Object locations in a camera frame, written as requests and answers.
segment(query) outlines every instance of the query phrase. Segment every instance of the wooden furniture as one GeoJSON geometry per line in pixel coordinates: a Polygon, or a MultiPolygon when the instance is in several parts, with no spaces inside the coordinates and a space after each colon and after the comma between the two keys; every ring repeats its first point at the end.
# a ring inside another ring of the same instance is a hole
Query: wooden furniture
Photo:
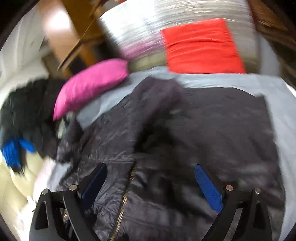
{"type": "Polygon", "coordinates": [[[88,0],[41,0],[38,9],[45,36],[66,77],[101,59],[94,50],[104,41],[88,0]]]}
{"type": "MultiPolygon", "coordinates": [[[[118,5],[125,1],[126,0],[114,0],[114,3],[115,5],[118,5]]],[[[105,8],[105,6],[103,6],[106,2],[108,2],[108,0],[95,0],[90,15],[93,15],[95,18],[101,17],[107,10],[110,9],[110,6],[108,6],[107,9],[105,8]]]]}

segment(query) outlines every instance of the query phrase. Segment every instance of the white wall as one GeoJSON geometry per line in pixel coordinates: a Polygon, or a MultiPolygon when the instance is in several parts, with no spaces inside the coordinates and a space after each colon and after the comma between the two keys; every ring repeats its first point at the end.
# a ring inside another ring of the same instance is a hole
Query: white wall
{"type": "Polygon", "coordinates": [[[16,25],[0,50],[0,86],[40,56],[45,37],[37,7],[33,7],[16,25]]]}
{"type": "Polygon", "coordinates": [[[18,87],[25,86],[30,80],[39,77],[48,77],[48,71],[43,65],[40,58],[32,61],[25,66],[17,74],[10,77],[3,86],[0,87],[0,106],[2,106],[4,100],[9,93],[18,87]]]}

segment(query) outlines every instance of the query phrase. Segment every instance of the blue gripper pad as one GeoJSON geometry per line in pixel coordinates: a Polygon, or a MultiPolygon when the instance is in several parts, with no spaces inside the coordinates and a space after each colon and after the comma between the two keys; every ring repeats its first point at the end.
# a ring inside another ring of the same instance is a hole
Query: blue gripper pad
{"type": "Polygon", "coordinates": [[[220,213],[223,209],[222,195],[214,186],[209,176],[205,173],[201,165],[195,166],[195,179],[200,186],[208,204],[213,210],[220,213]]]}
{"type": "Polygon", "coordinates": [[[85,176],[79,184],[77,192],[81,200],[81,210],[85,211],[91,208],[94,204],[98,193],[100,192],[108,174],[108,169],[105,163],[99,163],[92,173],[85,176]]]}

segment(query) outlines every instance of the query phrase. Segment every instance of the red pillow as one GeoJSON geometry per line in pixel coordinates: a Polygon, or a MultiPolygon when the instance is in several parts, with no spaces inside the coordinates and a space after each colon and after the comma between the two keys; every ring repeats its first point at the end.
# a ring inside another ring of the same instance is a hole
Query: red pillow
{"type": "Polygon", "coordinates": [[[162,33],[170,71],[186,74],[246,73],[222,18],[166,28],[162,33]]]}

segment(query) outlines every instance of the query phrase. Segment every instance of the pink pillow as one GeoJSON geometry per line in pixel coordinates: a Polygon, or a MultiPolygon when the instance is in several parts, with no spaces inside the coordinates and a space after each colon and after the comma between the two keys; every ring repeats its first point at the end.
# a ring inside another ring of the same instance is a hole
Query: pink pillow
{"type": "Polygon", "coordinates": [[[53,120],[60,119],[68,111],[80,109],[91,99],[122,82],[128,76],[127,64],[123,59],[109,59],[70,78],[57,97],[53,120]]]}

